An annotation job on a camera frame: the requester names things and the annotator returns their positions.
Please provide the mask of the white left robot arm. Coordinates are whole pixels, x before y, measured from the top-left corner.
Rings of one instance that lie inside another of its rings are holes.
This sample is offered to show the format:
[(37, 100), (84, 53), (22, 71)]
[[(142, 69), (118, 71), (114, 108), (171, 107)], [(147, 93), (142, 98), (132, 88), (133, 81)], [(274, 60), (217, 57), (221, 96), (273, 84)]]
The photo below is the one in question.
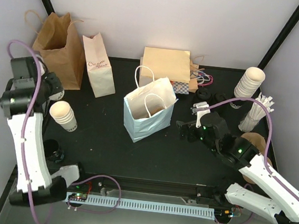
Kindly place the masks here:
[(13, 78), (6, 85), (0, 106), (14, 140), (17, 159), (17, 186), (9, 194), (14, 206), (29, 205), (29, 194), (38, 205), (65, 200), (67, 188), (86, 186), (87, 177), (79, 164), (61, 167), (50, 174), (46, 164), (43, 119), (51, 101), (64, 96), (60, 79), (50, 72), (42, 59), (31, 56), (11, 60)]

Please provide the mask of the brown pulp cup carrier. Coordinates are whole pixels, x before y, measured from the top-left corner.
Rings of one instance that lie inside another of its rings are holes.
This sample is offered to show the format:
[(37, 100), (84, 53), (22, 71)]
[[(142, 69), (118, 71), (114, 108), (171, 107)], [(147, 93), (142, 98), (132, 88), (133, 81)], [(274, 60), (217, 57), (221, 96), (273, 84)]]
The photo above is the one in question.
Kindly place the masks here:
[(160, 112), (162, 110), (165, 110), (166, 107), (164, 105), (161, 104), (156, 104), (154, 106), (149, 106), (148, 110), (149, 113), (147, 112), (145, 106), (143, 106), (141, 109), (137, 109), (136, 111), (134, 111), (133, 114), (133, 118), (136, 119), (146, 119), (149, 118), (151, 116), (153, 116), (154, 114), (156, 114), (157, 112)]

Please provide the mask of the light blue paper bag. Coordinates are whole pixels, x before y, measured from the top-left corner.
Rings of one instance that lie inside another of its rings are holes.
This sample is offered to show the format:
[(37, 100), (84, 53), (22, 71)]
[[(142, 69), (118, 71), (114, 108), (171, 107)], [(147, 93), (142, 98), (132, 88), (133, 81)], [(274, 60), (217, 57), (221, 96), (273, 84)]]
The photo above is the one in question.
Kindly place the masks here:
[(173, 108), (178, 101), (167, 77), (156, 79), (136, 89), (123, 100), (123, 124), (132, 142), (138, 142), (171, 124)]

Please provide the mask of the paper cup near left arm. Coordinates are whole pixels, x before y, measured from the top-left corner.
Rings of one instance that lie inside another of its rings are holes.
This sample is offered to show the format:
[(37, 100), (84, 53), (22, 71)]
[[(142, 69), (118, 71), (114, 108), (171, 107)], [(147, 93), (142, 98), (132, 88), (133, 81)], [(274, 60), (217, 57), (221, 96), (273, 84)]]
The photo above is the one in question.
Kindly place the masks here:
[(64, 128), (67, 132), (77, 129), (77, 121), (74, 111), (67, 101), (57, 101), (49, 109), (49, 114), (54, 121)]

